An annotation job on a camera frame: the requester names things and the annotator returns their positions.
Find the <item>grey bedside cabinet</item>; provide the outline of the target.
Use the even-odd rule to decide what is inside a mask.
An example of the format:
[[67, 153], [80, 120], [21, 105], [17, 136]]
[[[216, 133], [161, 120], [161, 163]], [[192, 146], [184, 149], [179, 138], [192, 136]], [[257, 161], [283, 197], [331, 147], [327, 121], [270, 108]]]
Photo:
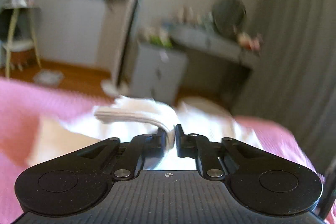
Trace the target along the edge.
[[172, 105], [187, 63], [188, 57], [183, 51], [139, 42], [129, 95]]

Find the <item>grey vanity desk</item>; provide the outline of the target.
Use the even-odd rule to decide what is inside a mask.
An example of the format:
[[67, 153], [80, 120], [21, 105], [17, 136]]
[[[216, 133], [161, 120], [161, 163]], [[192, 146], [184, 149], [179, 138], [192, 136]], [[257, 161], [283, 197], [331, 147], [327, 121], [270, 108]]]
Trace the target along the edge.
[[175, 25], [170, 35], [189, 58], [182, 89], [232, 107], [259, 56], [201, 28]]

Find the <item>pink plush toy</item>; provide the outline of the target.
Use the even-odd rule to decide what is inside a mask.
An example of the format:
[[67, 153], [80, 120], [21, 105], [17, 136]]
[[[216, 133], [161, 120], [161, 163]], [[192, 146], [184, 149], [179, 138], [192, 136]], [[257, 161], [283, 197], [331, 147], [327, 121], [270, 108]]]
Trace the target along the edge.
[[245, 50], [258, 52], [261, 50], [263, 38], [261, 34], [257, 34], [254, 38], [252, 38], [247, 33], [242, 32], [237, 34], [237, 42], [238, 45]]

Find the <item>yellow-legged side table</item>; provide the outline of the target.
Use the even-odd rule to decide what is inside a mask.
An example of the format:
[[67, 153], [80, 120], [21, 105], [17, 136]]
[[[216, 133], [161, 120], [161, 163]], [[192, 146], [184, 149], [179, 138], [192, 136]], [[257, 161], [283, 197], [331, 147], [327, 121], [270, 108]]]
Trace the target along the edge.
[[[37, 34], [35, 32], [35, 23], [34, 23], [34, 11], [37, 10], [39, 6], [37, 5], [12, 5], [12, 4], [4, 4], [1, 6], [1, 11], [12, 11], [12, 15], [10, 18], [9, 29], [7, 32], [7, 40], [2, 44], [3, 49], [6, 53], [6, 63], [5, 63], [5, 77], [7, 79], [10, 78], [11, 69], [15, 66], [12, 63], [12, 53], [22, 53], [25, 51], [34, 50], [35, 59], [38, 66], [41, 68], [41, 60], [39, 57], [38, 51], [38, 41]], [[15, 30], [17, 28], [17, 23], [19, 19], [19, 15], [21, 12], [24, 12], [26, 15], [26, 19], [28, 21], [27, 25], [29, 27], [30, 37], [25, 38], [21, 35], [15, 36]]]

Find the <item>grey window curtain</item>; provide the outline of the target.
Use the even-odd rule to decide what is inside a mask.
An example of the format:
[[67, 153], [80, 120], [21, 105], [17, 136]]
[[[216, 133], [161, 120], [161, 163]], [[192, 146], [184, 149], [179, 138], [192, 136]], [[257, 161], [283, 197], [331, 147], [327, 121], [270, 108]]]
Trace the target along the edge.
[[260, 60], [232, 112], [291, 131], [318, 172], [335, 158], [335, 0], [259, 0]]

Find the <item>white floor scale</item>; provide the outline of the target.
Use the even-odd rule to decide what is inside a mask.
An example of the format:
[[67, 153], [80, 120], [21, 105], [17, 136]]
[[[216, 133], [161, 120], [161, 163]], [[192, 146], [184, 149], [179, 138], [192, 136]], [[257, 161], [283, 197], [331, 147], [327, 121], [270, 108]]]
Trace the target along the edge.
[[64, 74], [61, 71], [42, 69], [34, 75], [33, 82], [38, 85], [57, 87], [63, 79]]

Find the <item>round vanity mirror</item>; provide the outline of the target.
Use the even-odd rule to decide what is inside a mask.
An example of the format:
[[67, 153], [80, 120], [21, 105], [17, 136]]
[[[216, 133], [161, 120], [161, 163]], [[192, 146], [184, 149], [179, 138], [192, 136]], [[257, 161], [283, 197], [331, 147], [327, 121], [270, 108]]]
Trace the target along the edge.
[[246, 18], [244, 3], [241, 0], [216, 0], [211, 11], [217, 32], [225, 38], [235, 40]]

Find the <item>white ribbed knit sweater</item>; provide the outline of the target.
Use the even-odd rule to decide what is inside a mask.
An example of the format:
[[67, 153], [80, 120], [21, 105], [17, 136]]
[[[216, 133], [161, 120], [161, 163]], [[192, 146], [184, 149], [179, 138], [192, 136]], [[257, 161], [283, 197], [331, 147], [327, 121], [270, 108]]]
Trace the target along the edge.
[[233, 117], [180, 117], [176, 109], [153, 99], [121, 96], [110, 106], [95, 106], [90, 112], [68, 122], [42, 115], [27, 165], [34, 166], [108, 138], [119, 138], [126, 143], [137, 135], [163, 130], [167, 133], [165, 154], [161, 160], [147, 160], [145, 168], [191, 170], [195, 168], [191, 159], [177, 157], [174, 126], [178, 124], [185, 134], [203, 135], [209, 141], [220, 142], [229, 137], [262, 148], [254, 130], [241, 126]]

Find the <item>white tower fan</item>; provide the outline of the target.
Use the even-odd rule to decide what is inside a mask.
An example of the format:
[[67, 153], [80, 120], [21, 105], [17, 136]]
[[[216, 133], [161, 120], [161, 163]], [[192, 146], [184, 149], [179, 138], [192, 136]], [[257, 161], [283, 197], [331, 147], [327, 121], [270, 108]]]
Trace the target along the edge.
[[117, 97], [122, 92], [120, 84], [123, 63], [139, 0], [107, 0], [102, 41], [107, 45], [103, 52], [109, 61], [110, 77], [101, 81], [103, 92], [110, 97]]

